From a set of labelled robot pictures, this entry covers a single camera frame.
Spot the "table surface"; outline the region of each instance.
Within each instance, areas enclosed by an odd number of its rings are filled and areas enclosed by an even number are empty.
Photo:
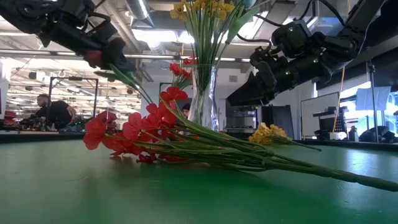
[[[398,153],[278,153],[398,182]],[[136,164],[82,141],[0,144],[1,223],[398,223],[398,194],[314,175]]]

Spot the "man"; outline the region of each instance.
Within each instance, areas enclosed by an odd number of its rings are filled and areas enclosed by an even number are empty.
[[[187,103],[186,105],[184,105],[182,107],[182,113],[184,114],[185,118],[187,118],[187,119],[188,119],[190,108],[191,108],[191,104],[189,104],[189,103]]]
[[[41,107],[36,112],[38,117],[45,118],[47,116],[48,102],[49,96],[47,94],[40,94],[37,97],[37,104]],[[48,119],[51,123],[56,123],[57,129],[63,129],[75,121],[76,110],[61,100],[50,102],[50,115]]]

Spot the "metal frame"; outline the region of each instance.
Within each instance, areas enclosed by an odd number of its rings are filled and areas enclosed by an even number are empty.
[[[51,105],[51,93],[52,93],[52,82],[57,79],[57,80],[71,80],[71,81],[83,81],[83,80],[93,80],[95,81],[95,95],[94,95],[94,112],[93,112],[93,117],[95,117],[95,112],[97,109],[97,95],[98,95],[98,79],[97,78],[82,78],[82,77],[50,77],[50,89],[49,89],[49,98],[47,102],[47,114],[45,116],[46,123],[49,120],[50,117],[50,105]]]

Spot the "ceiling pipe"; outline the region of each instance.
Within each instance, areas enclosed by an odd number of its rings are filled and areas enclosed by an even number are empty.
[[[133,18],[146,23],[148,26],[155,26],[150,18],[150,8],[146,0],[126,0],[126,4]]]
[[[11,58],[51,58],[63,60],[83,60],[82,57],[77,56],[74,52],[55,52],[50,50],[14,50],[14,49],[0,49],[2,57]],[[152,54],[126,54],[126,58],[136,59],[162,59],[162,60],[183,60],[189,58],[189,55],[152,55]],[[222,62],[234,63],[249,63],[250,58],[241,57],[222,57]]]

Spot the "green leaf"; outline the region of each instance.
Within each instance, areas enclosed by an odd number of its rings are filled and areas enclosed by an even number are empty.
[[[231,26],[229,27],[228,31],[228,38],[226,39],[226,43],[230,44],[231,41],[235,38],[235,36],[238,34],[239,30],[242,28],[243,25],[245,25],[254,15],[256,15],[260,10],[260,7],[255,7],[245,13],[242,17],[239,19],[236,19]]]

